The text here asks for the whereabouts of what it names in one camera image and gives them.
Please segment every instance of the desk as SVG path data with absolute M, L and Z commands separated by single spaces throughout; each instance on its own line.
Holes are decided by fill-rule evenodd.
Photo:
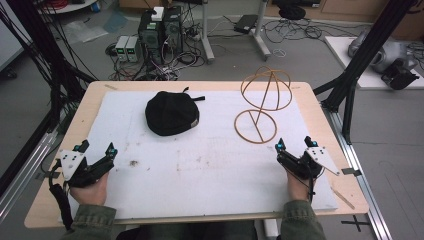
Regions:
M 108 91 L 181 91 L 190 86 L 191 91 L 226 91 L 239 90 L 240 82 L 94 82 L 88 88 L 84 99 L 69 127 L 69 130 L 60 146 L 62 149 L 72 149 L 75 144 L 87 138 L 90 128 L 96 118 L 102 103 L 103 96 Z M 258 85 L 252 85 L 251 90 L 261 90 Z M 349 165 L 340 149 L 338 142 L 327 123 L 327 120 L 319 106 L 312 89 L 307 83 L 292 83 L 291 90 L 297 100 L 300 112 L 306 126 L 314 140 L 320 145 L 326 146 L 339 169 L 348 168 Z M 340 214 L 365 214 L 368 212 L 368 204 L 359 188 L 358 182 L 353 175 L 341 175 L 336 177 L 331 173 L 325 173 L 335 193 L 339 206 L 336 210 L 319 211 L 317 215 L 340 215 Z M 53 196 L 48 190 L 48 182 L 45 180 L 34 200 L 33 205 L 25 219 L 28 228 L 61 227 L 57 221 L 59 209 Z M 281 213 L 252 214 L 243 216 L 243 219 L 267 219 L 279 218 Z M 163 218 L 163 219 L 139 219 L 120 220 L 117 224 L 135 223 L 160 223 L 160 222 L 187 222 L 187 221 L 217 221 L 239 219 L 239 215 L 205 216 L 200 218 Z
M 67 12 L 72 12 L 72 11 L 76 11 L 76 10 L 88 7 L 95 2 L 97 2 L 97 0 L 86 0 L 84 3 L 81 3 L 81 4 L 73 4 L 70 2 L 64 8 L 54 10 L 53 8 L 48 7 L 44 11 L 46 11 L 48 14 L 67 13 Z
M 252 29 L 251 33 L 253 34 L 253 38 L 255 42 L 257 43 L 259 49 L 261 50 L 264 60 L 266 61 L 269 56 L 271 56 L 271 52 L 268 50 L 268 47 L 265 45 L 263 39 L 260 36 L 261 29 L 262 29 L 262 22 L 265 15 L 266 5 L 268 3 L 268 0 L 260 0 L 260 6 L 258 11 L 258 21 L 256 23 L 256 29 Z M 213 60 L 215 60 L 215 57 L 212 52 L 211 45 L 208 40 L 208 0 L 203 0 L 202 4 L 203 8 L 203 31 L 202 31 L 202 44 L 203 48 L 205 49 L 207 62 L 211 63 Z

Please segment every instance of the gray floor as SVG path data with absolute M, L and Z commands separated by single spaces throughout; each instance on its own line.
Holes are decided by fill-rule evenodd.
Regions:
M 63 14 L 61 19 L 65 24 L 90 18 L 87 22 L 89 27 L 103 26 L 114 15 L 112 10 L 109 8 L 98 14 L 81 10 Z M 223 20 L 209 21 L 210 29 Z M 75 52 L 99 79 L 107 80 L 113 73 L 113 64 L 104 54 L 105 48 L 120 35 L 135 34 L 138 22 L 127 21 L 123 25 L 116 32 L 95 41 L 72 44 Z M 223 23 L 218 29 L 228 28 L 231 25 Z M 363 27 L 349 31 L 359 33 L 361 29 Z M 293 81 L 308 82 L 315 88 L 343 71 L 330 49 L 317 40 L 285 40 L 279 44 L 266 40 L 271 51 L 283 49 L 286 52 L 284 58 L 271 56 L 267 62 L 262 60 L 249 37 L 211 38 L 210 42 L 215 62 L 183 70 L 180 80 L 242 81 L 258 67 L 266 65 L 285 70 Z M 31 60 L 23 54 L 11 66 L 18 73 L 18 78 L 0 79 L 1 174 L 49 109 L 49 88 Z M 323 100 L 326 95 L 322 94 L 318 99 Z M 356 92 L 352 120 L 353 146 L 393 239 L 424 239 L 424 208 L 420 204 L 424 197 L 421 187 L 424 184 L 424 164 L 421 161 L 424 154 L 421 141 L 424 135 L 424 113 L 420 110 L 423 99 L 422 90 Z M 23 224 L 41 184 L 40 180 L 35 179 L 36 176 L 37 173 L 0 225 L 1 239 L 58 239 L 63 233 L 63 229 L 27 229 Z M 365 216 L 357 218 L 358 221 L 367 222 Z M 361 225 L 361 231 L 358 231 L 355 225 L 341 223 L 353 221 L 353 216 L 320 217 L 320 221 L 328 239 L 374 239 L 369 226 Z M 121 226 L 116 227 L 115 235 L 121 230 Z

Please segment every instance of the electronic device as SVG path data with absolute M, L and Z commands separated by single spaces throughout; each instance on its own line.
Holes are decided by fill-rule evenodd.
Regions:
M 162 64 L 164 26 L 163 22 L 152 21 L 151 11 L 146 11 L 141 15 L 138 36 L 144 58 L 150 58 L 148 62 L 152 60 L 156 64 Z
M 125 52 L 125 46 L 127 46 L 128 36 L 121 36 L 115 45 L 116 54 L 121 62 L 128 61 L 127 53 Z
M 168 52 L 174 55 L 183 52 L 181 7 L 168 8 L 163 18 L 165 35 L 168 42 Z
M 160 22 L 163 18 L 164 7 L 154 7 L 153 11 L 155 13 L 152 14 L 152 21 Z
M 193 3 L 197 5 L 202 5 L 202 0 L 175 0 L 174 2 Z
M 312 202 L 313 181 L 322 173 L 322 168 L 328 169 L 335 175 L 340 172 L 331 159 L 325 147 L 319 147 L 316 141 L 312 141 L 309 136 L 305 137 L 306 150 L 300 158 L 297 158 L 286 151 L 286 145 L 282 138 L 275 144 L 277 151 L 277 161 L 290 173 L 302 180 L 309 179 L 309 200 Z
M 255 26 L 256 20 L 258 20 L 258 15 L 243 15 L 234 26 L 234 31 L 248 34 Z
M 348 56 L 353 57 L 365 41 L 368 32 L 362 31 L 348 47 Z M 381 79 L 387 86 L 394 90 L 402 90 L 413 81 L 419 79 L 411 73 L 418 65 L 414 55 L 408 51 L 403 42 L 388 39 L 378 53 L 371 60 L 370 67 L 377 73 L 382 74 Z
M 56 164 L 49 172 L 49 190 L 59 205 L 63 224 L 67 230 L 71 229 L 73 219 L 66 186 L 84 188 L 96 183 L 114 167 L 113 161 L 118 154 L 118 150 L 114 148 L 113 143 L 110 143 L 106 149 L 105 156 L 93 165 L 88 165 L 85 151 L 89 146 L 88 141 L 84 140 L 81 145 L 75 145 L 72 151 L 59 150 L 60 158 L 56 159 Z M 60 167 L 65 179 L 63 187 L 58 183 L 53 184 L 54 173 Z
M 304 7 L 319 7 L 321 0 L 272 0 L 272 4 L 292 4 Z
M 141 57 L 141 47 L 137 36 L 131 36 L 125 46 L 128 62 L 138 62 Z

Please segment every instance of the table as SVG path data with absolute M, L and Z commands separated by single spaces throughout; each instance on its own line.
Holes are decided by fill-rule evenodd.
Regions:
M 181 91 L 190 86 L 191 91 L 225 91 L 239 90 L 240 82 L 94 82 L 88 88 L 81 105 L 68 129 L 60 146 L 61 149 L 72 149 L 75 144 L 87 138 L 90 128 L 99 111 L 103 96 L 108 91 Z M 259 86 L 253 85 L 251 90 L 259 90 Z M 326 146 L 339 169 L 348 168 L 349 165 L 340 149 L 338 142 L 327 123 L 327 120 L 319 106 L 311 87 L 307 83 L 292 83 L 291 90 L 297 100 L 300 112 L 306 122 L 309 133 L 314 136 L 321 146 Z M 340 214 L 365 214 L 368 204 L 359 188 L 358 182 L 353 175 L 341 175 L 336 177 L 325 173 L 329 179 L 331 188 L 335 194 L 336 210 L 318 211 L 317 215 L 340 215 Z M 48 190 L 48 182 L 45 180 L 34 200 L 33 205 L 25 219 L 28 228 L 61 227 L 59 223 L 59 209 L 53 196 Z M 243 216 L 243 219 L 268 219 L 279 218 L 281 213 L 252 214 Z M 116 224 L 142 224 L 161 222 L 189 222 L 189 221 L 217 221 L 240 219 L 239 215 L 205 216 L 200 218 L 162 218 L 162 219 L 133 219 L 120 220 Z
M 54 10 L 53 8 L 47 8 L 45 11 L 48 14 L 67 13 L 67 12 L 72 12 L 72 11 L 76 11 L 76 10 L 88 7 L 95 2 L 97 2 L 97 0 L 86 0 L 84 3 L 81 3 L 81 4 L 73 4 L 69 2 L 69 4 L 64 8 L 56 9 L 56 10 Z
M 330 37 L 326 36 L 324 41 L 329 46 L 330 50 L 337 57 L 337 60 L 342 64 L 344 68 L 346 68 L 350 60 L 352 59 L 347 54 L 347 49 L 352 41 L 355 40 L 355 37 Z M 417 80 L 413 81 L 410 85 L 408 85 L 407 89 L 424 89 L 424 77 L 422 77 L 416 70 L 411 70 L 412 74 L 415 74 L 419 77 Z M 361 90 L 391 90 L 387 84 L 381 80 L 382 74 L 374 71 L 370 66 L 365 69 L 364 73 L 360 76 L 358 80 L 358 88 Z
M 262 29 L 262 22 L 266 11 L 266 5 L 268 3 L 268 0 L 260 0 L 260 6 L 258 10 L 258 20 L 256 24 L 256 28 L 251 30 L 251 33 L 253 34 L 253 39 L 257 43 L 259 49 L 261 50 L 264 60 L 266 61 L 269 56 L 271 56 L 271 52 L 269 51 L 268 47 L 265 45 L 262 37 L 260 36 L 261 29 Z M 208 40 L 208 0 L 203 0 L 202 4 L 202 18 L 203 18 L 203 30 L 202 30 L 202 44 L 203 48 L 205 49 L 207 63 L 211 63 L 215 60 L 215 57 L 212 52 L 211 45 Z

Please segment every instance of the stand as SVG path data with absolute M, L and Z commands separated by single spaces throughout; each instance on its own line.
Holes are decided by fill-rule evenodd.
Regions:
M 258 45 L 259 49 L 262 52 L 262 55 L 264 56 L 264 61 L 268 59 L 269 56 L 271 56 L 271 52 L 269 51 L 268 47 L 265 45 L 263 39 L 260 36 L 260 32 L 262 29 L 262 22 L 265 15 L 266 10 L 266 4 L 268 3 L 268 0 L 261 0 L 261 5 L 259 7 L 258 12 L 258 21 L 256 25 L 256 29 L 252 29 L 251 32 L 253 34 L 253 39 L 255 39 L 256 44 Z M 211 45 L 209 43 L 208 39 L 208 0 L 203 0 L 202 2 L 202 9 L 203 9 L 203 31 L 202 31 L 202 44 L 203 48 L 205 49 L 206 58 L 208 64 L 212 63 L 215 60 L 215 56 L 213 55 Z
M 322 107 L 327 108 L 330 112 L 337 112 L 339 105 L 346 98 L 342 134 L 348 144 L 352 144 L 350 140 L 350 127 L 355 88 L 359 77 L 412 7 L 413 3 L 414 0 L 390 0 L 345 71 L 336 79 L 314 89 L 315 95 L 318 95 L 333 88 L 328 98 L 322 102 Z

